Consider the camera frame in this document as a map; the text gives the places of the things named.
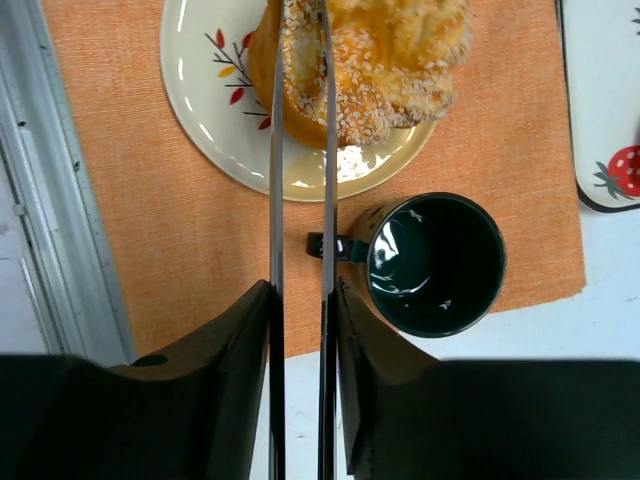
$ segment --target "dark green mug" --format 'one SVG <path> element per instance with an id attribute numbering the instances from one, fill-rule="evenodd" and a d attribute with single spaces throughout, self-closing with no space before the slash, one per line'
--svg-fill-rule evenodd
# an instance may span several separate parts
<path id="1" fill-rule="evenodd" d="M 399 330 L 437 338 L 486 315 L 506 271 L 506 249 L 491 216 L 453 193 L 426 193 L 370 208 L 339 236 L 338 261 L 357 264 L 373 304 Z M 322 258 L 322 233 L 307 237 Z"/>

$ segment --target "orange cloth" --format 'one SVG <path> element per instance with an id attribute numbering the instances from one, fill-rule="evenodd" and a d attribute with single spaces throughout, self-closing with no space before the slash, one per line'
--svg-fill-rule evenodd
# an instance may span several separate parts
<path id="1" fill-rule="evenodd" d="M 268 198 L 210 164 L 177 123 L 158 60 L 161 1 L 43 3 L 145 354 L 268 278 Z M 472 4 L 472 53 L 450 115 L 399 175 L 339 203 L 340 230 L 372 204 L 460 193 L 495 217 L 507 243 L 495 310 L 574 295 L 585 275 L 555 1 Z M 285 208 L 286 347 L 296 355 L 319 348 L 321 262 L 306 256 L 305 237 L 322 229 L 323 205 Z"/>

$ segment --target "pastry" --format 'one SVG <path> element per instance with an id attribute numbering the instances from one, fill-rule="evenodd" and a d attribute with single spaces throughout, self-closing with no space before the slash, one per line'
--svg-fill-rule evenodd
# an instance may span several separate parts
<path id="1" fill-rule="evenodd" d="M 470 45 L 468 0 L 327 0 L 340 146 L 384 142 L 391 129 L 442 119 L 454 68 Z M 284 129 L 326 146 L 327 78 L 318 0 L 268 0 L 249 45 L 249 71 L 271 110 L 281 15 Z"/>

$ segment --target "white plate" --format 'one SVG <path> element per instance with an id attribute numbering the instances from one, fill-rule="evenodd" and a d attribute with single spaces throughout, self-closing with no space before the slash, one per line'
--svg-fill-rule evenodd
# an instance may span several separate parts
<path id="1" fill-rule="evenodd" d="M 221 170 L 269 190 L 270 119 L 251 86 L 250 33 L 262 0 L 166 0 L 160 60 L 171 105 L 192 141 Z M 434 123 L 397 130 L 386 145 L 338 152 L 338 196 L 369 190 L 398 173 L 422 149 Z M 284 196 L 324 200 L 324 152 L 285 139 Z"/>
<path id="2" fill-rule="evenodd" d="M 563 26 L 582 199 L 640 207 L 640 0 L 563 0 Z"/>

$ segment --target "mug handle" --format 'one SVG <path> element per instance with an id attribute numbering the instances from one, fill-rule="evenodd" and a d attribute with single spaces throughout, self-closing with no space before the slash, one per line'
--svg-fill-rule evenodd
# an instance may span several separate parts
<path id="1" fill-rule="evenodd" d="M 322 237 L 320 232 L 309 232 L 307 234 L 307 254 L 315 258 L 322 258 Z M 348 263 L 365 263 L 369 245 L 360 240 L 338 235 L 336 238 L 337 250 L 336 260 Z"/>

